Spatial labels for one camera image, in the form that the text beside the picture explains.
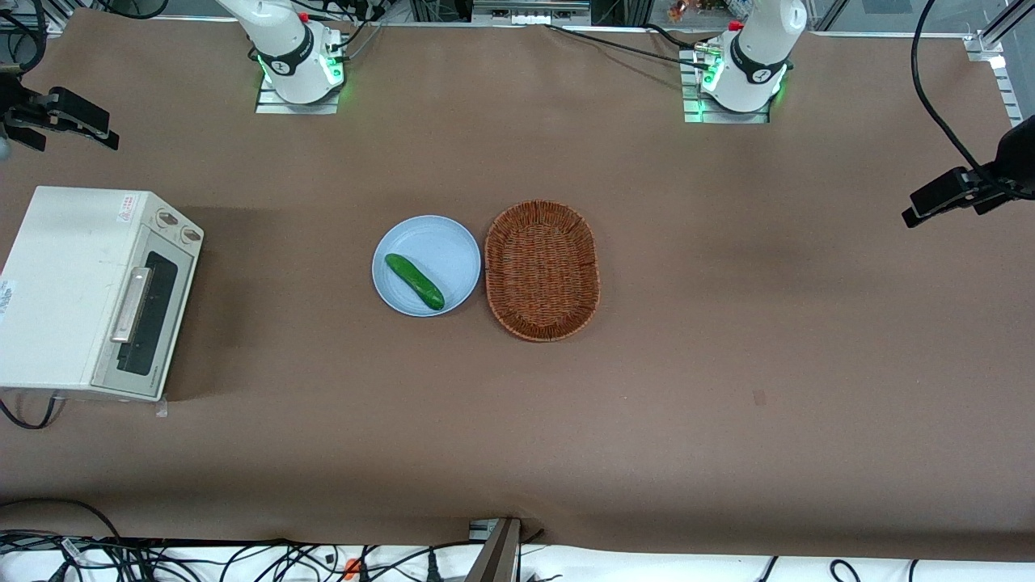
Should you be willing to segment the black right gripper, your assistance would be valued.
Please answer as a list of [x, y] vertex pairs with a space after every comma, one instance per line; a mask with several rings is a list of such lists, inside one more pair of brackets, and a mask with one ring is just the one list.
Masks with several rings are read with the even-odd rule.
[[26, 128], [48, 128], [47, 103], [49, 113], [60, 120], [73, 123], [78, 135], [118, 151], [120, 136], [110, 130], [110, 114], [103, 108], [65, 87], [53, 87], [49, 93], [40, 93], [26, 88], [18, 74], [1, 72], [3, 130], [14, 128], [17, 124], [23, 124]]

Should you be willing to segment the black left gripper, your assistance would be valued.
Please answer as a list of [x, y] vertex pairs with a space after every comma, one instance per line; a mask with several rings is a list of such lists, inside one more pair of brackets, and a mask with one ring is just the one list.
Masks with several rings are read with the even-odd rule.
[[[999, 194], [995, 201], [1033, 199], [1034, 190], [1034, 116], [1021, 121], [999, 139], [993, 176], [1012, 190], [1012, 195]], [[916, 228], [936, 215], [953, 209], [967, 209], [973, 202], [974, 181], [968, 170], [950, 169], [910, 194], [910, 206], [901, 210], [906, 228]]]

